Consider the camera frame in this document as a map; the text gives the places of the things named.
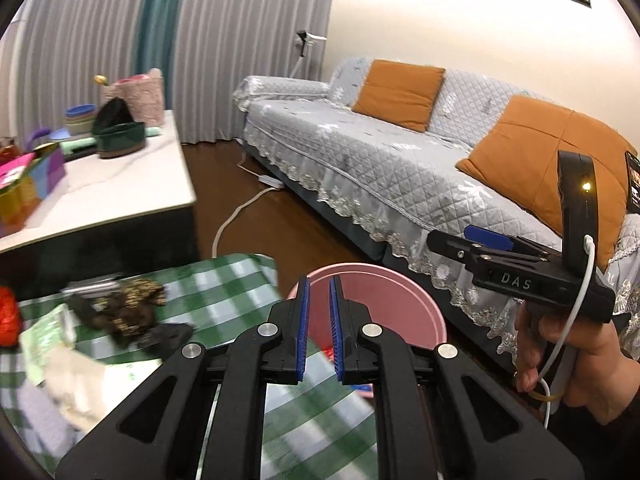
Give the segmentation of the person's right hand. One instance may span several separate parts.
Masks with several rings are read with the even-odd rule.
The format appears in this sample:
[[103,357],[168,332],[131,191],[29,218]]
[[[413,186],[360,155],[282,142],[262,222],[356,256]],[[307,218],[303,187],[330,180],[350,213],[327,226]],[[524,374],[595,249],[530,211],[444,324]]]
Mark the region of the person's right hand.
[[[520,307],[515,322],[518,391],[529,392],[535,388],[544,344],[555,344],[564,325],[564,318],[547,315],[533,330],[527,308]],[[563,401],[571,408],[586,408],[597,422],[609,424],[623,414],[638,393],[639,363],[623,355],[612,323],[604,325],[578,318],[565,342],[577,350],[577,356]]]

